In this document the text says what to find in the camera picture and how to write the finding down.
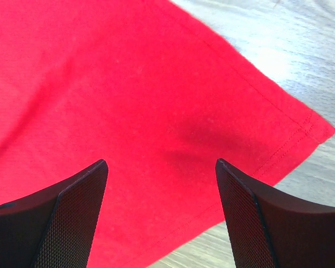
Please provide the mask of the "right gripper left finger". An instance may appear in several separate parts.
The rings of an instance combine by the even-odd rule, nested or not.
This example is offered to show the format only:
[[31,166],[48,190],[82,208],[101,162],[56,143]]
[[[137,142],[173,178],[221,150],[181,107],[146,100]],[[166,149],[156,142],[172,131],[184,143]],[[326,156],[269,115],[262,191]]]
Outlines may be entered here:
[[0,267],[86,267],[108,178],[98,160],[0,205]]

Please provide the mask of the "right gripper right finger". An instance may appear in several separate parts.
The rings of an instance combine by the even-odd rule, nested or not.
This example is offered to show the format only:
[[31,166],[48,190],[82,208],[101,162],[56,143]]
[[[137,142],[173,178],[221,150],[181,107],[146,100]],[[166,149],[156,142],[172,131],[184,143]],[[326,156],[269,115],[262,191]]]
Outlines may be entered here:
[[223,159],[216,177],[236,267],[335,267],[335,207],[284,193]]

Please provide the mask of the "red t shirt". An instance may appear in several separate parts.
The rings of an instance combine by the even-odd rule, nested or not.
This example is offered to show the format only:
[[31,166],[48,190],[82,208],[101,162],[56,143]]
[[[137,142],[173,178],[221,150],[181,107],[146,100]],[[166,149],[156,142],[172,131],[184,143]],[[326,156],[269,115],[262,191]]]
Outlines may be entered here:
[[334,134],[169,1],[0,1],[0,204],[105,160],[89,267],[221,222],[218,159],[275,185]]

